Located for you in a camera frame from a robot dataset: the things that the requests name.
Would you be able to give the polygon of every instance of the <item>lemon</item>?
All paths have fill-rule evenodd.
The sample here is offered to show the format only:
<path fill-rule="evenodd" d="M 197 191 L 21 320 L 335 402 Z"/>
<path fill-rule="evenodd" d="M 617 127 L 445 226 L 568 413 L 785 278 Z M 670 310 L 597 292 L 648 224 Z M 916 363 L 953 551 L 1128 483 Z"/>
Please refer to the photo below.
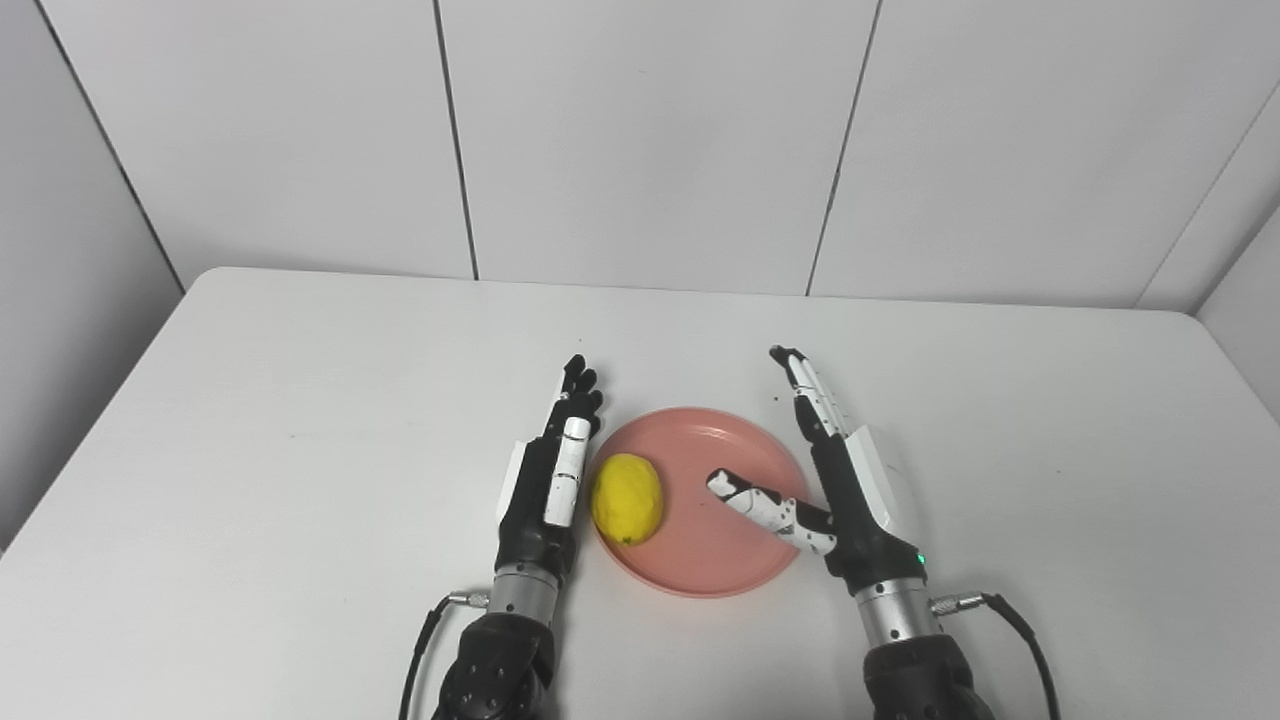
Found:
<path fill-rule="evenodd" d="M 591 518 L 600 533 L 618 544 L 649 539 L 662 521 L 658 471 L 639 455 L 620 452 L 605 457 L 595 474 Z"/>

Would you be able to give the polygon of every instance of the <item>pink plate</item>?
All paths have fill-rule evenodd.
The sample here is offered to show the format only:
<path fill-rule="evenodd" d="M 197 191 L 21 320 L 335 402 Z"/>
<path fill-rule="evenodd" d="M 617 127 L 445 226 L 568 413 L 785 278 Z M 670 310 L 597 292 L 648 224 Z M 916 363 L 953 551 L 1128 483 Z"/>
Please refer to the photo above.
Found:
<path fill-rule="evenodd" d="M 785 496 L 808 500 L 804 475 L 778 441 L 746 420 L 703 407 L 672 407 L 618 428 L 596 452 L 596 466 L 618 452 L 653 462 L 666 509 L 658 532 L 622 547 L 596 536 L 628 573 L 686 597 L 727 597 L 763 585 L 799 553 L 707 489 L 707 475 L 728 468 Z"/>

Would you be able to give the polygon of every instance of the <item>robotic arm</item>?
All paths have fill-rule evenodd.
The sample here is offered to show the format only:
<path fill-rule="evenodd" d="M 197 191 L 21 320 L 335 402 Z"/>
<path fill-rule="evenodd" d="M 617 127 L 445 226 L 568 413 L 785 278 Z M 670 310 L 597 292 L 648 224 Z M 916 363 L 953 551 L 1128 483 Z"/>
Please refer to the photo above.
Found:
<path fill-rule="evenodd" d="M 512 457 L 513 486 L 498 525 L 493 591 L 454 593 L 428 618 L 410 669 L 401 720 L 408 711 L 417 660 L 439 612 L 449 602 L 486 606 L 458 642 L 457 660 L 440 687 L 433 720 L 532 719 L 556 670 L 552 615 L 577 555 L 573 507 L 586 460 L 586 443 L 600 429 L 604 401 L 594 389 L 595 370 L 581 355 L 564 365 L 543 434 Z"/>
<path fill-rule="evenodd" d="M 924 556 L 904 523 L 905 488 L 873 471 L 869 428 L 849 430 L 840 406 L 799 351 L 774 346 L 769 355 L 795 389 L 796 421 L 812 445 L 831 512 L 783 498 L 727 469 L 712 473 L 708 488 L 786 542 L 822 555 L 827 570 L 845 582 L 870 643 L 863 680 L 877 720 L 991 720 L 964 653 L 936 616 L 992 596 L 929 600 Z"/>

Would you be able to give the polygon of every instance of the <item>table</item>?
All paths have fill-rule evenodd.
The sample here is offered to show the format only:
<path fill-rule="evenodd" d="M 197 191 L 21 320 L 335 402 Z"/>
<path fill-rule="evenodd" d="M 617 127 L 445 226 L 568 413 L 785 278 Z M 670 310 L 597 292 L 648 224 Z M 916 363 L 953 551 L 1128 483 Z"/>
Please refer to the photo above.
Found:
<path fill-rule="evenodd" d="M 1274 712 L 1280 428 L 1188 316 L 220 269 L 0 560 L 0 715 L 393 717 L 425 610 L 490 578 L 512 442 L 571 354 L 605 434 L 718 407 L 817 489 L 778 342 L 895 441 L 931 587 L 1004 592 L 1066 717 Z M 819 561 L 696 601 L 581 537 L 552 716 L 870 716 Z M 433 702 L 470 612 L 436 637 Z M 1043 716 L 995 614 L 946 626 L 1000 717 Z"/>

